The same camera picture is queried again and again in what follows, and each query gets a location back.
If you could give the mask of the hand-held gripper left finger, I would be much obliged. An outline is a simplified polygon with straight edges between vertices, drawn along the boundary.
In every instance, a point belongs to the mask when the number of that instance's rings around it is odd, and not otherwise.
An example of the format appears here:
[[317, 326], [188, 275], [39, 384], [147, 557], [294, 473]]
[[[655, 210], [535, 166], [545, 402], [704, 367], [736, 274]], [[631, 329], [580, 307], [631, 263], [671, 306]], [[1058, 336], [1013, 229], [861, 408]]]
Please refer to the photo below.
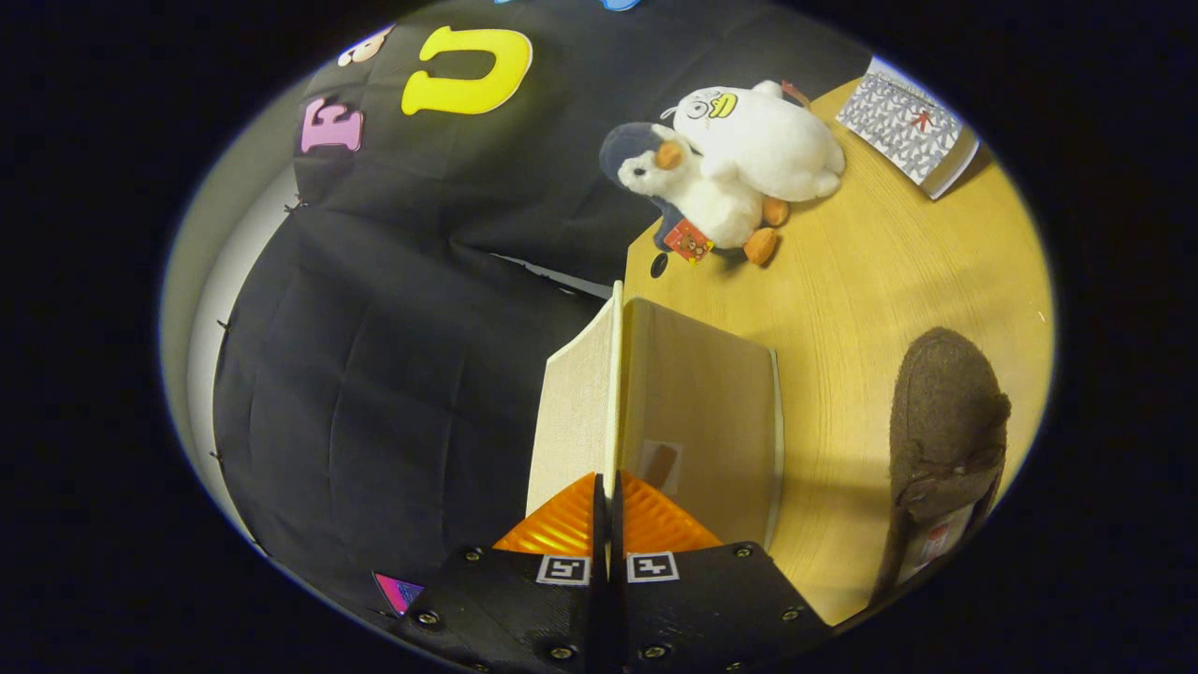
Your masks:
[[580, 506], [580, 554], [460, 547], [388, 632], [458, 673], [607, 673], [607, 506], [589, 473], [551, 499]]

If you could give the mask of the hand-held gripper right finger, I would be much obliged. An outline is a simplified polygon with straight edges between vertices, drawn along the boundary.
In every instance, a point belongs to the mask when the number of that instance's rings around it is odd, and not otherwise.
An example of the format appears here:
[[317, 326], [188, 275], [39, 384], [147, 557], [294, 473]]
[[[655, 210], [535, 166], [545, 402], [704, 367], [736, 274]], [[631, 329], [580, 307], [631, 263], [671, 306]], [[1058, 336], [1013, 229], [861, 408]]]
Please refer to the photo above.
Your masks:
[[831, 639], [766, 547], [719, 541], [627, 470], [613, 486], [613, 673], [779, 673]]

